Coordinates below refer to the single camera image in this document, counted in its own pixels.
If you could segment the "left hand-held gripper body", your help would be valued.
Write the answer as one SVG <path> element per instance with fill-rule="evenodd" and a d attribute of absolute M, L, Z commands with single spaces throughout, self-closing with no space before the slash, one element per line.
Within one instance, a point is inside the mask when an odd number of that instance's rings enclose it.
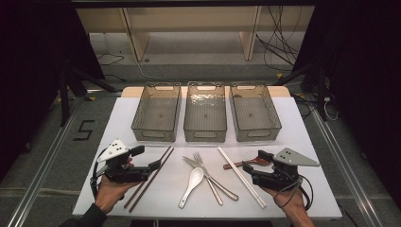
<path fill-rule="evenodd" d="M 148 166 L 131 166 L 128 163 L 128 148 L 120 139 L 115 139 L 109 146 L 103 149 L 96 162 L 104 163 L 104 166 L 96 172 L 97 177 L 104 175 L 111 182 L 134 183 L 144 182 L 151 171 Z"/>

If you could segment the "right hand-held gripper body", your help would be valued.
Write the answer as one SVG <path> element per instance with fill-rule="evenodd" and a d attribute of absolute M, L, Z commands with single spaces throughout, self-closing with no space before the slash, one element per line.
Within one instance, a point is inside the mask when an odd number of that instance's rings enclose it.
<path fill-rule="evenodd" d="M 318 161 L 312 160 L 291 148 L 283 148 L 273 155 L 271 161 L 273 172 L 254 170 L 252 173 L 253 184 L 275 191 L 291 190 L 300 178 L 298 166 L 320 165 Z"/>

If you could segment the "brown wooden spoon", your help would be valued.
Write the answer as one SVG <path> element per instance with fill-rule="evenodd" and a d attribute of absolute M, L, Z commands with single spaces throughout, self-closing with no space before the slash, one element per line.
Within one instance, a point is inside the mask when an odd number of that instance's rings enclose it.
<path fill-rule="evenodd" d="M 257 166 L 268 166 L 268 165 L 270 164 L 269 161 L 266 161 L 266 160 L 264 160 L 264 159 L 262 159 L 262 158 L 259 158 L 259 157 L 253 158 L 253 159 L 251 159 L 251 160 L 246 160 L 245 163 L 248 164 L 248 165 L 257 165 Z M 240 162 L 235 162 L 235 163 L 234 163 L 234 166 L 236 166 L 236 167 L 242 166 L 242 161 L 240 161 Z M 231 168 L 232 168 L 232 165 L 231 165 L 231 164 L 225 164 L 225 165 L 223 166 L 223 168 L 224 168 L 225 170 L 231 169 Z"/>

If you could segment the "steel table knife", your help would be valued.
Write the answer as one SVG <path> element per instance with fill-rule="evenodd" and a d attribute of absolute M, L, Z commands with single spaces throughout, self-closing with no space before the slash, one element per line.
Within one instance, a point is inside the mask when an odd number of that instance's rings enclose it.
<path fill-rule="evenodd" d="M 223 186 L 221 183 L 219 183 L 217 180 L 215 180 L 208 172 L 205 166 L 199 165 L 195 159 L 190 159 L 188 157 L 183 157 L 183 159 L 190 164 L 192 167 L 200 167 L 203 170 L 205 178 L 209 178 L 211 182 L 214 184 L 217 192 L 220 190 L 223 194 L 225 194 L 227 197 L 229 197 L 233 201 L 237 201 L 239 199 L 239 196 L 235 194 L 234 192 L 230 191 L 227 189 L 225 186 Z"/>

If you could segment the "smoky clear plastic bin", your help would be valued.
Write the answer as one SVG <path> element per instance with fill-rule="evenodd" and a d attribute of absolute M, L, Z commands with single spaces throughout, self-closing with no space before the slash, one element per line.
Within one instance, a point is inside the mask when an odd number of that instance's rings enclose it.
<path fill-rule="evenodd" d="M 183 130 L 186 142 L 225 141 L 227 115 L 222 82 L 188 83 Z"/>
<path fill-rule="evenodd" d="M 230 85 L 230 104 L 237 142 L 273 141 L 282 124 L 268 87 L 262 82 Z"/>
<path fill-rule="evenodd" d="M 180 83 L 148 82 L 131 123 L 135 138 L 138 141 L 174 142 L 181 101 Z"/>

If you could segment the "steel fork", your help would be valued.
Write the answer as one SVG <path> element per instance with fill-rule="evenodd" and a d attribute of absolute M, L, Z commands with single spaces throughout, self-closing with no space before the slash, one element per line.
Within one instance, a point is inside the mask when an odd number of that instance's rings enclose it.
<path fill-rule="evenodd" d="M 193 157 L 194 157 L 195 161 L 196 161 L 199 165 L 204 166 L 203 160 L 202 160 L 202 158 L 201 158 L 201 156 L 199 155 L 198 152 L 195 152 L 195 153 L 193 154 Z M 221 196 L 219 195 L 219 193 L 217 192 L 217 190 L 216 190 L 214 184 L 213 184 L 213 183 L 211 182 L 211 180 L 210 180 L 209 178 L 207 178 L 207 177 L 206 177 L 206 180 L 207 180 L 207 182 L 208 182 L 208 184 L 209 184 L 209 186 L 210 186 L 210 188 L 211 188 L 212 193 L 213 193 L 214 196 L 215 196 L 215 199 L 216 199 L 218 205 L 222 206 L 222 205 L 223 205 L 223 200 L 222 200 Z"/>

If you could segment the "white ceramic spoon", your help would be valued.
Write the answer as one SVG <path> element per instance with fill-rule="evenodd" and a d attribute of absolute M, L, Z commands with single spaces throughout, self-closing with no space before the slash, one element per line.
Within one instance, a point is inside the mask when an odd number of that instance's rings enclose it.
<path fill-rule="evenodd" d="M 188 184 L 187 184 L 187 188 L 178 204 L 178 206 L 181 209 L 183 209 L 185 207 L 187 199 L 189 198 L 192 190 L 201 183 L 201 181 L 203 180 L 203 176 L 204 176 L 204 173 L 200 167 L 196 167 L 191 171 L 189 180 L 188 180 Z"/>

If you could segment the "person's left hand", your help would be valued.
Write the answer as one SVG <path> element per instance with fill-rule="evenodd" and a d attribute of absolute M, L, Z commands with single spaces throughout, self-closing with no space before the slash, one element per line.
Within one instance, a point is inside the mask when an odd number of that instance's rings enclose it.
<path fill-rule="evenodd" d="M 125 193 L 140 182 L 135 183 L 114 183 L 107 177 L 101 178 L 98 192 L 95 199 L 95 205 L 105 214 L 110 213 L 118 201 Z"/>

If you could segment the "person's right hand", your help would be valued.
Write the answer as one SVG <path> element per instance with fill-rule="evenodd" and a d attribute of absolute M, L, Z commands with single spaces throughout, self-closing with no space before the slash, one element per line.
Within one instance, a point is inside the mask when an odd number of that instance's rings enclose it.
<path fill-rule="evenodd" d="M 266 187 L 262 190 L 272 196 L 274 203 L 286 214 L 290 219 L 307 218 L 308 214 L 305 210 L 304 198 L 299 188 L 293 188 L 290 191 L 278 192 Z"/>

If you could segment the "black metal stand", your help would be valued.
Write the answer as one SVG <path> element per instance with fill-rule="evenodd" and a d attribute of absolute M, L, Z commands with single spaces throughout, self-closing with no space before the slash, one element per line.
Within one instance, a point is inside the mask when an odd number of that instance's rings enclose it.
<path fill-rule="evenodd" d="M 293 70 L 287 77 L 279 79 L 273 83 L 273 86 L 283 86 L 293 79 L 298 78 L 301 75 L 305 75 L 302 81 L 301 89 L 304 92 L 311 92 L 314 88 L 317 89 L 318 101 L 317 111 L 323 121 L 327 120 L 325 113 L 325 70 L 323 64 L 320 61 L 314 60 L 302 66 L 299 69 Z"/>
<path fill-rule="evenodd" d="M 108 85 L 90 74 L 84 72 L 73 66 L 64 67 L 58 74 L 59 78 L 59 92 L 61 98 L 61 126 L 63 127 L 70 118 L 69 97 L 68 89 L 70 89 L 75 96 L 84 97 L 88 90 L 83 85 L 83 81 L 87 80 L 94 85 L 104 89 L 107 92 L 117 93 L 118 89 Z"/>

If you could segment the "black curtain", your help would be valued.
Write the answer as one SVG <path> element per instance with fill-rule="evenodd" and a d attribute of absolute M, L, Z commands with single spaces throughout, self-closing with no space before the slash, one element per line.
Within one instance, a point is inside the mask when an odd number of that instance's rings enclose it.
<path fill-rule="evenodd" d="M 66 66 L 104 78 L 71 0 L 0 0 L 0 182 L 41 125 Z"/>
<path fill-rule="evenodd" d="M 401 209 L 401 0 L 315 0 L 295 67 L 327 56 L 329 90 Z"/>

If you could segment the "light wooden desk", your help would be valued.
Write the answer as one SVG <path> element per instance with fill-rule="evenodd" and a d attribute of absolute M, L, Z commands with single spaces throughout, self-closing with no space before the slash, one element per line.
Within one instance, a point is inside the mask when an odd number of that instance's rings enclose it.
<path fill-rule="evenodd" d="M 253 56 L 258 31 L 305 31 L 312 6 L 95 8 L 78 9 L 88 33 L 125 33 L 136 61 L 143 59 L 152 32 L 236 32 L 244 58 Z"/>

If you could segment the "short aluminium floor rail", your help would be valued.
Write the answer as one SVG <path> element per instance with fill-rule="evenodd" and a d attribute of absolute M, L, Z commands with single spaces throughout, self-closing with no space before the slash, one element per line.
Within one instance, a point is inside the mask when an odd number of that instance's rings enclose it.
<path fill-rule="evenodd" d="M 100 89 L 87 90 L 87 96 L 122 96 L 122 91 L 110 92 Z"/>

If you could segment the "long aluminium floor rail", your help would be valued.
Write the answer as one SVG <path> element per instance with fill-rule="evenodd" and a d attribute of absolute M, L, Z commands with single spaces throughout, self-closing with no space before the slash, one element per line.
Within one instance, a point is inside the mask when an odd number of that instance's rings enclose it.
<path fill-rule="evenodd" d="M 368 227 L 383 227 L 383 222 L 376 212 L 374 204 L 363 189 L 350 163 L 347 161 L 334 133 L 328 124 L 322 120 L 317 111 L 313 111 L 312 115 Z"/>
<path fill-rule="evenodd" d="M 37 170 L 33 180 L 30 182 L 29 187 L 25 190 L 18 206 L 15 208 L 7 227 L 22 227 L 26 217 L 28 216 L 40 189 L 42 188 L 47 175 L 53 166 L 58 154 L 60 153 L 62 144 L 64 143 L 68 132 L 71 129 L 73 121 L 76 118 L 77 112 L 84 102 L 83 97 L 77 97 L 71 106 L 70 116 L 65 121 L 64 125 L 59 128 L 51 147 L 44 156 L 39 169 Z"/>

